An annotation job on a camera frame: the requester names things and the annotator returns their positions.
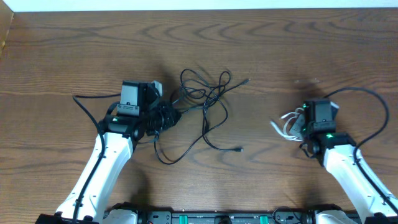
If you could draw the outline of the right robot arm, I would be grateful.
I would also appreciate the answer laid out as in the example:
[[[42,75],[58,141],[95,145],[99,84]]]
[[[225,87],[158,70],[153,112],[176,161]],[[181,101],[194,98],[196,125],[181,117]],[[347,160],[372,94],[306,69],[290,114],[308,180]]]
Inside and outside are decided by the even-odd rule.
[[[336,131],[338,109],[328,98],[304,101],[300,149],[336,179],[362,223],[397,223],[397,197],[368,166],[359,144]]]

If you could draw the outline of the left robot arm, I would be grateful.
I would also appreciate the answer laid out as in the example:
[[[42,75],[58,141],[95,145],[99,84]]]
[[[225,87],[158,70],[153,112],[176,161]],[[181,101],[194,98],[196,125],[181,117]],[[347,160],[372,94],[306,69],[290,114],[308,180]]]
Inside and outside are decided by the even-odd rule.
[[[107,211],[116,181],[144,136],[159,138],[175,126],[181,114],[162,99],[162,84],[123,81],[119,101],[101,121],[95,121],[97,137],[80,178],[53,215],[41,214],[37,223],[132,223],[139,213],[122,205]]]

